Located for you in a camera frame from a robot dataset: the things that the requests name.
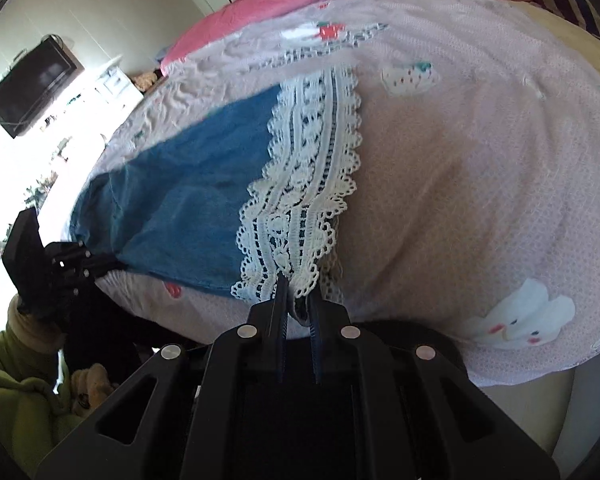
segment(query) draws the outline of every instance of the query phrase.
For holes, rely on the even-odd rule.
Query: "white lace trim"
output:
[[[270,299],[280,271],[295,298],[318,282],[319,263],[336,243],[331,220],[356,190],[350,175],[360,167],[355,149],[362,142],[357,83],[345,66],[282,83],[268,124],[271,160],[240,210],[236,242],[245,257],[232,286],[236,298]]]
[[[338,239],[338,217],[331,221],[331,227]],[[329,254],[320,260],[320,291],[325,300],[344,305],[344,293],[340,288],[342,280],[342,264],[338,258],[337,244],[331,248]]]

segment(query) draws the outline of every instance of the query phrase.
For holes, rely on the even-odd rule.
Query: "television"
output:
[[[53,37],[44,39],[0,81],[0,126],[14,138],[26,132],[76,69]]]

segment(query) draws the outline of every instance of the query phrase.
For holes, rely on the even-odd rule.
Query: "bed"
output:
[[[242,0],[163,71],[68,229],[135,270],[99,283],[121,306],[208,343],[282,270],[297,298],[319,285],[354,321],[453,337],[483,386],[600,352],[600,41],[586,31],[509,0]],[[308,137],[285,123],[332,141],[294,152]],[[264,158],[247,167],[247,146],[225,168],[233,142]],[[276,173],[280,160],[294,163]],[[187,194],[183,174],[215,180]],[[242,193],[208,207],[227,175]],[[282,178],[304,178],[301,196],[281,189],[250,217]],[[210,240],[221,254],[203,265]]]

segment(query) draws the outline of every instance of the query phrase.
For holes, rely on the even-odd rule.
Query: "stuffed toy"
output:
[[[113,392],[104,366],[94,364],[88,370],[78,370],[71,376],[72,413],[91,415]]]
[[[131,78],[131,81],[134,82],[134,85],[139,91],[145,93],[158,81],[158,75],[155,72],[146,72]]]

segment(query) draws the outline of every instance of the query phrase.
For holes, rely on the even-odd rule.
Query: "sleeve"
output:
[[[0,332],[0,370],[22,381],[37,377],[49,384],[58,379],[58,350],[62,334],[58,327],[23,316],[11,300],[7,328]]]

